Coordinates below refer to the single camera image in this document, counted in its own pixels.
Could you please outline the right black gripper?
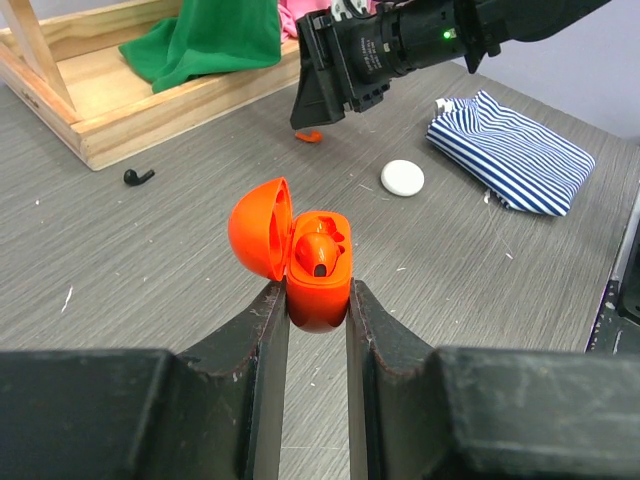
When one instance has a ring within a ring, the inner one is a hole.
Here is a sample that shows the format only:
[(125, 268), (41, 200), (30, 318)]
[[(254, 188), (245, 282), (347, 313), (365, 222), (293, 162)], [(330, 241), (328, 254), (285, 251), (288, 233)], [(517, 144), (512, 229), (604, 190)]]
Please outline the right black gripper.
[(389, 78), (369, 75), (375, 43), (357, 33), (363, 19), (335, 21), (328, 9), (296, 21), (300, 79), (290, 115), (292, 128), (335, 124), (345, 111), (362, 113), (384, 98)]

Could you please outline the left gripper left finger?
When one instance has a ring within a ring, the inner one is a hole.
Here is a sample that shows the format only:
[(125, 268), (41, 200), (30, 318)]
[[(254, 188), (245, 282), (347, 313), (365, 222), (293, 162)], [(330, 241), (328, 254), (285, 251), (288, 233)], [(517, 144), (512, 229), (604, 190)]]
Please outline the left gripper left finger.
[(5, 479), (275, 479), (289, 323), (285, 287), (175, 354), (5, 351)]

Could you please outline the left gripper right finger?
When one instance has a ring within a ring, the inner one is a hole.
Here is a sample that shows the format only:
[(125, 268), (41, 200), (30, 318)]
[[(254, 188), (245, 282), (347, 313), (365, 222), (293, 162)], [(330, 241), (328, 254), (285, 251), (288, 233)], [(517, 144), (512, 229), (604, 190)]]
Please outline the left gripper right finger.
[(351, 285), (354, 479), (635, 479), (635, 355), (434, 348)]

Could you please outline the orange earbud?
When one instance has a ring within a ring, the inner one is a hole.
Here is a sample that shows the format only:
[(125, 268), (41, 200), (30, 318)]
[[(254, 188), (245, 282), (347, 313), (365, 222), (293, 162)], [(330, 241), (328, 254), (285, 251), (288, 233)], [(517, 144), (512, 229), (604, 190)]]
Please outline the orange earbud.
[(326, 233), (305, 233), (295, 245), (297, 262), (306, 273), (316, 278), (330, 276), (340, 255), (340, 246)]
[(305, 143), (317, 144), (323, 140), (323, 134), (317, 130), (297, 131), (295, 138)]

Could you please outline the white earbud charging case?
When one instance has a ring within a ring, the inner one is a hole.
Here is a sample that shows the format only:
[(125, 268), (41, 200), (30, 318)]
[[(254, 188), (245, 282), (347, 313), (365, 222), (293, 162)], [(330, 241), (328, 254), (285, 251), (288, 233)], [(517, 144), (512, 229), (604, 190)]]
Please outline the white earbud charging case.
[(403, 159), (388, 162), (381, 171), (381, 183), (393, 195), (411, 197), (421, 191), (425, 176), (421, 168)]

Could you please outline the orange earbud charging case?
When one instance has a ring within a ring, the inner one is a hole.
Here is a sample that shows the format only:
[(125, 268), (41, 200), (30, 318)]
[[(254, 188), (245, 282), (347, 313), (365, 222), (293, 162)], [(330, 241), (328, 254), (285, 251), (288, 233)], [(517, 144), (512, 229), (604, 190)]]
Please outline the orange earbud charging case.
[(319, 210), (296, 216), (289, 185), (279, 177), (238, 201), (228, 237), (246, 269), (285, 283), (287, 312), (298, 328), (325, 333), (342, 324), (353, 276), (347, 217)]

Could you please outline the blue striped cloth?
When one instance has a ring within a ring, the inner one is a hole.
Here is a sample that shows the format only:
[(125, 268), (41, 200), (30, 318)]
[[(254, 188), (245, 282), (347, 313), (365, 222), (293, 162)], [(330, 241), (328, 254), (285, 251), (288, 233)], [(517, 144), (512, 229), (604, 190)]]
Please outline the blue striped cloth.
[(596, 165), (582, 148), (484, 91), (438, 99), (425, 138), (520, 212), (566, 216)]

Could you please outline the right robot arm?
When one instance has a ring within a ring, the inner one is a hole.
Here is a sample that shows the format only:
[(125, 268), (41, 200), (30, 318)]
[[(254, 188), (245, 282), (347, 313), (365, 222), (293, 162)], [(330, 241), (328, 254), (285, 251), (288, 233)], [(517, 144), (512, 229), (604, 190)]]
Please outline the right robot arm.
[(602, 0), (334, 1), (296, 22), (295, 130), (331, 125), (379, 104), (394, 78), (457, 58), (475, 73), (511, 40), (547, 39)]

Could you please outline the pink t-shirt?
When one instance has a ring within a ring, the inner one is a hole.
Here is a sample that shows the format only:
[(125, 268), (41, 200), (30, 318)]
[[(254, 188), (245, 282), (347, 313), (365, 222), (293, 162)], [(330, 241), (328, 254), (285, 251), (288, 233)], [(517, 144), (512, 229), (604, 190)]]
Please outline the pink t-shirt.
[(315, 9), (311, 0), (279, 0), (281, 42), (297, 37), (296, 21)]

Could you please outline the green tank top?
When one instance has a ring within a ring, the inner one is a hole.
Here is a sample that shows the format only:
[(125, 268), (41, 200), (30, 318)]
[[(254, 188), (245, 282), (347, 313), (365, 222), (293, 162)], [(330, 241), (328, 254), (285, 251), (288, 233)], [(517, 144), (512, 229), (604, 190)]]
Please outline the green tank top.
[(141, 37), (119, 47), (154, 93), (210, 74), (271, 67), (281, 59), (276, 1), (184, 1)]

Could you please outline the black earbud centre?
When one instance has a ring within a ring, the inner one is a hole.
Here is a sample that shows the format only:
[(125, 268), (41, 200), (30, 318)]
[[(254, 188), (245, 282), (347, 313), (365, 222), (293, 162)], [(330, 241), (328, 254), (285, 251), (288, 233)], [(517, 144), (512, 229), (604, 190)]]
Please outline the black earbud centre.
[(128, 169), (124, 172), (123, 181), (126, 185), (130, 187), (135, 187), (146, 183), (148, 180), (153, 178), (155, 175), (155, 171), (153, 169), (148, 170), (142, 175), (139, 175), (135, 170)]

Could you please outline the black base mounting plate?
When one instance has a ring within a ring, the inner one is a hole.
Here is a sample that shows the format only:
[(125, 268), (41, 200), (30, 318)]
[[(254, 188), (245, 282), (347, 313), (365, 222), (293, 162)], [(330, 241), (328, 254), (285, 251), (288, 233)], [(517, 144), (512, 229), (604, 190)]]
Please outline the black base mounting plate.
[(585, 352), (639, 354), (639, 194), (636, 194)]

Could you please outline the wooden clothes rack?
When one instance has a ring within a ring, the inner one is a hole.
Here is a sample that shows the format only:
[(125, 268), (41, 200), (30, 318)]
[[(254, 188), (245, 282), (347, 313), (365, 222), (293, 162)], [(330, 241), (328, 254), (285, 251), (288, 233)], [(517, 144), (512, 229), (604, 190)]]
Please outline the wooden clothes rack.
[(119, 46), (180, 7), (127, 1), (40, 20), (30, 2), (4, 1), (1, 78), (94, 171), (297, 81), (298, 44), (289, 40), (274, 67), (202, 77), (154, 94)]

